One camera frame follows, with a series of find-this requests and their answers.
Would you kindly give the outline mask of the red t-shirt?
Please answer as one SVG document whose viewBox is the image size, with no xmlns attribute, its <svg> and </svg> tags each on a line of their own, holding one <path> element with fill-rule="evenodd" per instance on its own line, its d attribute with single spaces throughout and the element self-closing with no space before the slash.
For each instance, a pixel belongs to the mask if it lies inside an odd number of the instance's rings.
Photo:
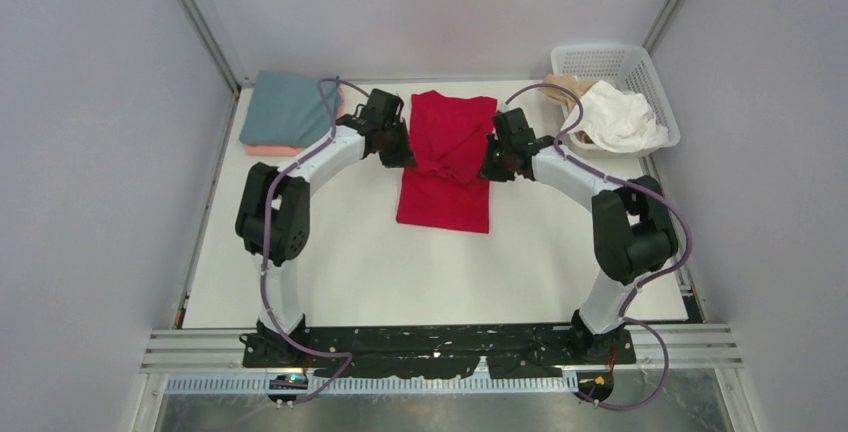
<svg viewBox="0 0 848 432">
<path fill-rule="evenodd" d="M 409 138 L 416 166 L 404 170 L 396 221 L 487 234 L 490 182 L 480 177 L 498 101 L 431 90 L 411 96 Z"/>
</svg>

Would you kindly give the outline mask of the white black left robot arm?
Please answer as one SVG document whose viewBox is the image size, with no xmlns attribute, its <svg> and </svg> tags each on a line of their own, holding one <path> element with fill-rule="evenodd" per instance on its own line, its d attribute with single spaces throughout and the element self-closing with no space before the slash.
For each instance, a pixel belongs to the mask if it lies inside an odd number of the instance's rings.
<svg viewBox="0 0 848 432">
<path fill-rule="evenodd" d="M 235 232 L 255 258 L 262 304 L 256 331 L 245 344 L 280 364 L 298 364 L 307 347 L 305 312 L 297 289 L 296 260 L 310 237 L 314 192 L 344 169 L 375 154 L 386 168 L 416 164 L 403 99 L 374 89 L 354 113 L 335 119 L 315 144 L 284 166 L 259 162 L 248 172 Z"/>
</svg>

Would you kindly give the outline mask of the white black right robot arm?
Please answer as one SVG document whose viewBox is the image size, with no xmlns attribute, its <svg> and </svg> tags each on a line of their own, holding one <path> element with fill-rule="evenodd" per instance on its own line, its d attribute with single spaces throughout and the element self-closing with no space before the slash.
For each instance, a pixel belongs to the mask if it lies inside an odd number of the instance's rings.
<svg viewBox="0 0 848 432">
<path fill-rule="evenodd" d="M 556 189 L 591 215 L 594 256 L 600 271 L 588 298 L 574 312 L 566 349 L 584 362 L 611 355 L 639 282 L 676 255 L 679 239 L 658 182 L 608 175 L 565 151 L 552 136 L 538 137 L 522 109 L 498 112 L 480 170 L 481 178 L 523 177 Z"/>
</svg>

